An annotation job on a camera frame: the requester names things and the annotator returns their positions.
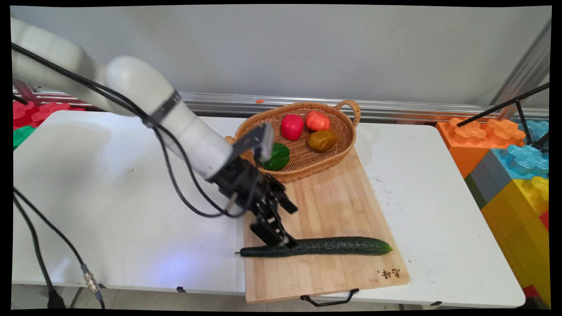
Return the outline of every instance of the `cutting board handle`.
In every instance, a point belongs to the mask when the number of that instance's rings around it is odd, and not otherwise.
[[[339,305],[339,304],[348,303],[348,302],[351,300],[351,298],[353,297],[353,295],[354,295],[355,293],[357,293],[357,292],[359,292],[359,289],[358,289],[358,288],[354,288],[353,290],[350,291],[349,296],[347,296],[347,298],[346,298],[345,300],[343,300],[343,301],[335,301],[335,302],[327,302],[327,303],[320,303],[320,304],[318,304],[318,303],[316,303],[315,301],[313,301],[313,300],[310,298],[310,295],[302,295],[302,296],[301,296],[301,300],[303,300],[303,301],[308,301],[308,302],[310,302],[311,304],[313,304],[313,305],[316,306],[316,307],[332,306],[332,305]]]
[[[353,109],[353,127],[357,127],[361,119],[361,108],[357,102],[353,100],[343,100],[336,105],[336,108],[341,111],[342,106],[349,105]]]

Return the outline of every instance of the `cutting board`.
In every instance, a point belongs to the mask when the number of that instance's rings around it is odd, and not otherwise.
[[[410,277],[355,149],[337,165],[283,183],[298,212],[279,209],[286,231],[296,239],[363,236],[384,240],[393,251],[383,256],[302,255],[245,258],[248,303],[288,300],[354,288],[403,285]],[[263,246],[244,218],[244,247]]]

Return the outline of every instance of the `orange tomato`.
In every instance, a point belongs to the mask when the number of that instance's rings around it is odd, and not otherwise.
[[[330,128],[330,118],[324,113],[310,111],[306,116],[305,124],[313,131],[324,130]]]

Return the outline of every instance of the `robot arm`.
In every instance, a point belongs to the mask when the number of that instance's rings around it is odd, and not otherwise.
[[[278,204],[289,213],[297,210],[284,193],[284,186],[239,157],[242,151],[257,148],[258,159],[268,160],[273,142],[271,125],[264,124],[251,131],[233,147],[187,108],[177,91],[154,67],[138,58],[121,56],[102,67],[77,44],[13,18],[11,39],[21,48],[133,101],[174,135],[195,172],[206,181],[216,183],[232,203],[256,215],[251,229],[258,237],[269,246],[295,245],[294,239],[283,229],[277,212]],[[109,112],[133,115],[90,88],[14,50],[12,77],[67,92]],[[183,158],[171,138],[162,136],[165,146]]]

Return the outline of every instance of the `green cucumber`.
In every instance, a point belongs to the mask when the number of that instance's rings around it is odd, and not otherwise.
[[[261,246],[240,249],[242,257],[289,257],[298,255],[371,255],[392,251],[386,241],[370,237],[329,237],[297,240],[293,248]]]

